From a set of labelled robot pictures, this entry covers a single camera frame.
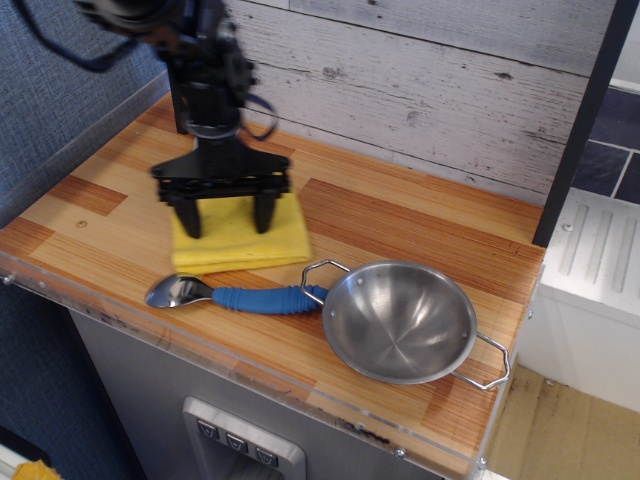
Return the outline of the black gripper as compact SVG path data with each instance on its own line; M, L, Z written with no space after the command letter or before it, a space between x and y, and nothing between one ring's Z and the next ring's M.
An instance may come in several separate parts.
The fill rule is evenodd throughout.
M197 201L206 199L254 196L255 228L266 233L276 201L289 191L288 168L286 157L253 149L238 138L200 139L192 152L154 166L151 174L185 233L199 239Z

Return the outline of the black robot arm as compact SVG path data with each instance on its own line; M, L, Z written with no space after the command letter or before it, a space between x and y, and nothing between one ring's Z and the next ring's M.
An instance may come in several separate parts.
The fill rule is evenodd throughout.
M186 233L202 234L202 199L251 197L255 229L271 226L277 199L289 190L287 158L252 148L242 110L253 96L253 65L236 39L221 1L81 1L92 22L153 46L166 64L176 128L194 150L154 166L161 201L174 208Z

